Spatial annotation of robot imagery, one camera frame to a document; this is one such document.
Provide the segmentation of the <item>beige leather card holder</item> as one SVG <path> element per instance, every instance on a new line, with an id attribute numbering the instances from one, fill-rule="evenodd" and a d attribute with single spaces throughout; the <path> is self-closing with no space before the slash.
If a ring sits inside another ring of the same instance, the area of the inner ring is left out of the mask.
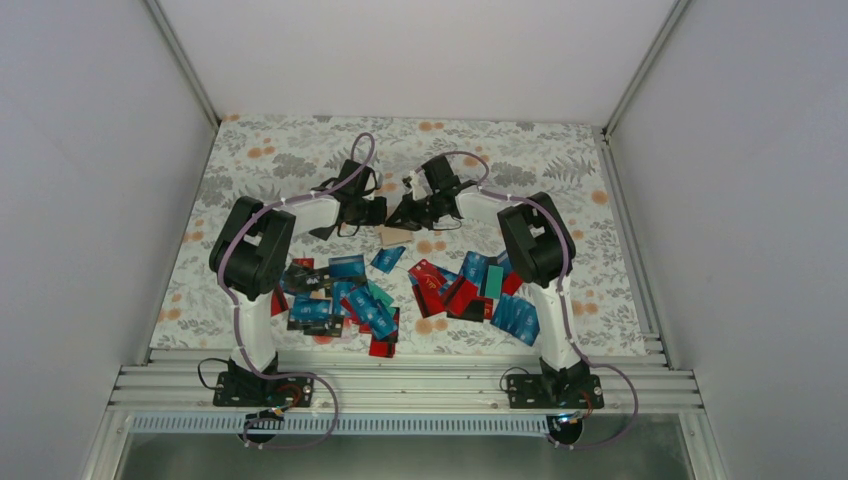
<path id="1" fill-rule="evenodd" d="M 413 233 L 408 230 L 386 226 L 376 227 L 375 230 L 384 249 L 405 245 L 414 241 Z"/>

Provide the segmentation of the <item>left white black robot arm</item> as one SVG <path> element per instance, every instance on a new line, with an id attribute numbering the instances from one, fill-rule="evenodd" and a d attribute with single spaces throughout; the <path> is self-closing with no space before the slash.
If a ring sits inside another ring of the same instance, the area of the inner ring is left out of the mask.
<path id="1" fill-rule="evenodd" d="M 243 196 L 232 206 L 209 265 L 232 301 L 236 347 L 230 359 L 245 371 L 238 390 L 252 404 L 266 404 L 278 391 L 271 367 L 277 358 L 271 300 L 283 278 L 291 240 L 343 223 L 382 224 L 386 202 L 372 197 L 380 181 L 372 167 L 348 159 L 337 178 L 306 194 L 268 204 Z"/>

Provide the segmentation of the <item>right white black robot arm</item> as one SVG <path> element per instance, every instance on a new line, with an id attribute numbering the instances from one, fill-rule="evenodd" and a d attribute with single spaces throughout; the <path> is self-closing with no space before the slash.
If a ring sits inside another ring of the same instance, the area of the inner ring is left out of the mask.
<path id="1" fill-rule="evenodd" d="M 485 177 L 461 180 L 446 155 L 434 157 L 404 179 L 407 191 L 386 225 L 434 230 L 449 217 L 500 230 L 510 265 L 529 286 L 537 310 L 541 360 L 554 371 L 541 382 L 543 397 L 552 406 L 565 407 L 581 388 L 577 376 L 567 369 L 585 361 L 573 334 L 570 283 L 574 241 L 549 194 L 502 193 L 485 183 Z"/>

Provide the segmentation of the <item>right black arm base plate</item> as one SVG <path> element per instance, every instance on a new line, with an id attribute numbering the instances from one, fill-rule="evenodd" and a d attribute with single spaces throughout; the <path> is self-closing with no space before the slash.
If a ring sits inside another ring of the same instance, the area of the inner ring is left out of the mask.
<path id="1" fill-rule="evenodd" d="M 508 374 L 505 390 L 512 409 L 601 409 L 605 406 L 600 378 L 592 374 L 565 386 L 555 386 L 541 374 Z"/>

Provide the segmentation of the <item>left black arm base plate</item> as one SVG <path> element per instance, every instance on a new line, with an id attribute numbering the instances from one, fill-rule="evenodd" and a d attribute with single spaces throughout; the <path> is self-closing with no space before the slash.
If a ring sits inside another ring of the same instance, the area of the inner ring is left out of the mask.
<path id="1" fill-rule="evenodd" d="M 298 407 L 311 405 L 314 380 L 285 377 L 266 380 L 252 374 L 219 374 L 212 403 L 216 407 Z"/>

